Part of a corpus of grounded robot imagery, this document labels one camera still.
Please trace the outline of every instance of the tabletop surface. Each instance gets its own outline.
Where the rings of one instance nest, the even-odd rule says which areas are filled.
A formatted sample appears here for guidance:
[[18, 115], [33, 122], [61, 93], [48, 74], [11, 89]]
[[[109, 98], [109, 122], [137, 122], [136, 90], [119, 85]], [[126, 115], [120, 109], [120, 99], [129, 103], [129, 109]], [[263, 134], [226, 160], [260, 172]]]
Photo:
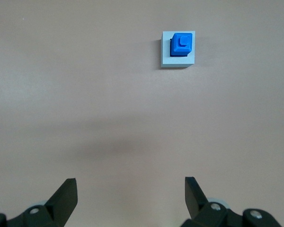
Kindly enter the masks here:
[[178, 227], [185, 176], [284, 226], [284, 0], [0, 0], [0, 212], [76, 177], [66, 227]]

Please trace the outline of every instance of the screw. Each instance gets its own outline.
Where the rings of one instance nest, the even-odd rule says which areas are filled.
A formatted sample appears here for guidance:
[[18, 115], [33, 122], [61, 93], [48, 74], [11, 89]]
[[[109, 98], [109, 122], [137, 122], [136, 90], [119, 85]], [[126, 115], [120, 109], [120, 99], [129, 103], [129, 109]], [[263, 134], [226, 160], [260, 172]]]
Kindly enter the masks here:
[[36, 213], [38, 213], [39, 212], [39, 208], [33, 208], [33, 209], [31, 209], [30, 210], [30, 214], [36, 214]]
[[257, 219], [261, 219], [262, 218], [262, 215], [259, 211], [256, 211], [256, 210], [252, 210], [250, 212], [250, 214], [254, 217], [254, 218], [257, 218]]
[[213, 210], [221, 210], [220, 205], [217, 203], [212, 203], [210, 206]]

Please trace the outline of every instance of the plain background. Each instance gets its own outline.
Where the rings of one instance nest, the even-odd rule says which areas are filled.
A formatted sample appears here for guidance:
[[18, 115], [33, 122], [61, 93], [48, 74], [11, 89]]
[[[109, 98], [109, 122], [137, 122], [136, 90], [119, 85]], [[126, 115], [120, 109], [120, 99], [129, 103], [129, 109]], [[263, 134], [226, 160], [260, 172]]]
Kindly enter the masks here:
[[0, 212], [76, 177], [67, 227], [178, 227], [185, 176], [284, 226], [284, 0], [0, 0]]

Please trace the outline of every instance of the square base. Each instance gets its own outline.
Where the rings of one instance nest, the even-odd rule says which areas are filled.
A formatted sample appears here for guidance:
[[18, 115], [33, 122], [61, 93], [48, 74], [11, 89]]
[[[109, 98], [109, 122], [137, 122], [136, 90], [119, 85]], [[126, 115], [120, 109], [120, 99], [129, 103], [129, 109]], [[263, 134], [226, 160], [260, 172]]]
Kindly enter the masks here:
[[[192, 33], [192, 51], [184, 57], [170, 56], [170, 40], [174, 33]], [[186, 68], [195, 63], [195, 31], [170, 31], [163, 32], [161, 38], [161, 67], [162, 68]]]

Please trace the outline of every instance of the blue button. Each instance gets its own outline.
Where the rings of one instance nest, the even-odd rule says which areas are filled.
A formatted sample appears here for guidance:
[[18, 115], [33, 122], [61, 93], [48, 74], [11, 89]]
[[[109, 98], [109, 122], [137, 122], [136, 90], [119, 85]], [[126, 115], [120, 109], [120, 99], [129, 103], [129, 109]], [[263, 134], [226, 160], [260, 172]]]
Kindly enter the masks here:
[[184, 57], [192, 51], [193, 34], [174, 33], [170, 42], [170, 56]]

